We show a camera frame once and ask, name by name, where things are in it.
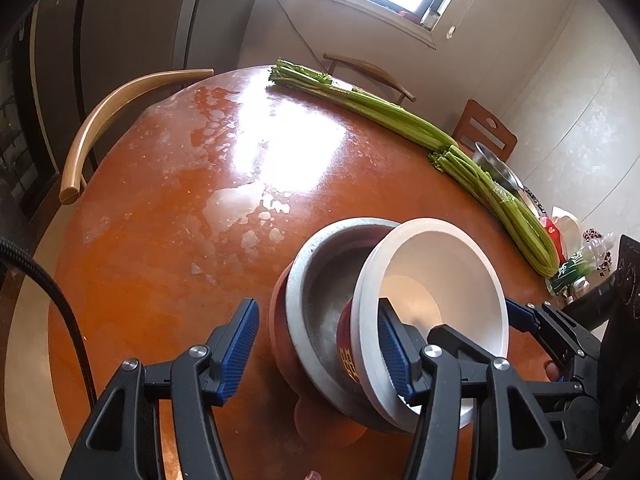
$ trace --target wall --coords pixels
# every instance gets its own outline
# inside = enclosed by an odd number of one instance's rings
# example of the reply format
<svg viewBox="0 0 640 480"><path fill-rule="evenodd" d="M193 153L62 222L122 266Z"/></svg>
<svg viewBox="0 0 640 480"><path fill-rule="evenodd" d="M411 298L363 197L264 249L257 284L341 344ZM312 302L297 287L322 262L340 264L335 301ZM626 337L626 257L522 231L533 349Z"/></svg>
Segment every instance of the wall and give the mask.
<svg viewBox="0 0 640 480"><path fill-rule="evenodd" d="M518 137L509 165L546 208L573 212L584 228L638 239L638 103L636 58L596 0L577 0L502 117Z"/></svg>
<svg viewBox="0 0 640 480"><path fill-rule="evenodd" d="M452 131L469 98L504 112L540 65L573 0L452 0L433 33L436 50L336 2L279 1L317 57L331 52L381 66L417 97L407 109ZM273 64L279 57L318 67L276 0L256 0L240 66ZM335 74L397 98L346 68Z"/></svg>

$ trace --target celery stalk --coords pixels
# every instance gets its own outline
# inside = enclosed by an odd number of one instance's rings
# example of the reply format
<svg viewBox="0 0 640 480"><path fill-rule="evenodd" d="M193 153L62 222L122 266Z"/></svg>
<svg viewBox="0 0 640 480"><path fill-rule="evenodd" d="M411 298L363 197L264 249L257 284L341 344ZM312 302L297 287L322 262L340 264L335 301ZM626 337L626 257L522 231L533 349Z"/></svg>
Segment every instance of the celery stalk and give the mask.
<svg viewBox="0 0 640 480"><path fill-rule="evenodd" d="M336 103L431 150L429 158L434 167L452 176L498 217L536 272L547 278L556 273L558 254L538 219L519 199L496 184L441 129L377 95L357 87L340 88L328 74L288 61L278 60L271 69L270 80Z"/></svg>

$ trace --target white ceramic bowl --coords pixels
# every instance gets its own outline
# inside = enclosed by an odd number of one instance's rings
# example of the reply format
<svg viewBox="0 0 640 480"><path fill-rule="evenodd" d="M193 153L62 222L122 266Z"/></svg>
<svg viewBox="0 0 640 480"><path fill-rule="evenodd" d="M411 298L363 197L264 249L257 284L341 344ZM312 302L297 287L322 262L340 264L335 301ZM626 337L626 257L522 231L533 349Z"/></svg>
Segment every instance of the white ceramic bowl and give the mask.
<svg viewBox="0 0 640 480"><path fill-rule="evenodd" d="M399 319L427 339L448 324L495 356L507 355L509 322L495 270L464 231L434 218L417 218L391 231L365 261L353 296L351 347L369 401L389 422L414 432L419 407L396 394L378 340L378 298L389 298ZM473 417L463 400L460 427Z"/></svg>

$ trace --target curved chair backrest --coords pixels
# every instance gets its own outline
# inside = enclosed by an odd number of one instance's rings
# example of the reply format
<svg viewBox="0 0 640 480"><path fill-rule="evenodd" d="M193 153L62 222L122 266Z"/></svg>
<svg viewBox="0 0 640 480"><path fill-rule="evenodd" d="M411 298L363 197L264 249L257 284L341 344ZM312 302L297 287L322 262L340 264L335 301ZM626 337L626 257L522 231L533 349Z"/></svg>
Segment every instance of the curved chair backrest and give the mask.
<svg viewBox="0 0 640 480"><path fill-rule="evenodd" d="M354 57L340 56L339 54L323 54L322 57L331 61L331 66L327 71L331 75L333 75L336 65L341 63L362 75L370 77L387 86L391 86L394 90L399 91L400 98L396 102L397 105L401 105L405 97L412 103L415 103L416 98L404 86L402 86L395 77L393 77L389 72L382 70L378 65L374 65L373 63L362 59L355 59Z"/></svg>
<svg viewBox="0 0 640 480"><path fill-rule="evenodd" d="M473 99L466 102L451 137L472 152L476 149L476 142L482 142L502 161L509 158L518 142L516 136L495 115Z"/></svg>
<svg viewBox="0 0 640 480"><path fill-rule="evenodd" d="M86 185L82 177L84 161L118 111L137 97L162 86L195 83L212 76L211 68L158 72L129 81L107 95L84 120L71 144L60 181L60 203L66 205L78 200L80 190Z"/></svg>

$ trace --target red label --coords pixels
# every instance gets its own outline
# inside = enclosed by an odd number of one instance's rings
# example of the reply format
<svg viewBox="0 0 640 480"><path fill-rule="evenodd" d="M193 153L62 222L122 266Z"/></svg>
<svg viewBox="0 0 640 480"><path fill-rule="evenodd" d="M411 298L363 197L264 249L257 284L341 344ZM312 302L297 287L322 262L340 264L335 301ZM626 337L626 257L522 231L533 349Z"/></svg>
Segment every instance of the red label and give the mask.
<svg viewBox="0 0 640 480"><path fill-rule="evenodd" d="M335 339L338 347L338 355L340 356L340 362L344 367L344 371L347 372L351 379L359 383L360 380L351 353L351 301L352 300L349 300L347 302L344 310L340 314Z"/></svg>
<svg viewBox="0 0 640 480"><path fill-rule="evenodd" d="M564 264L566 258L562 254L562 242L560 241L560 231L555 226L555 224L551 221L551 218L548 216L540 217L540 223L542 227L545 228L546 232L549 233L552 242L556 247L556 253L558 253L558 258L560 259L560 265Z"/></svg>

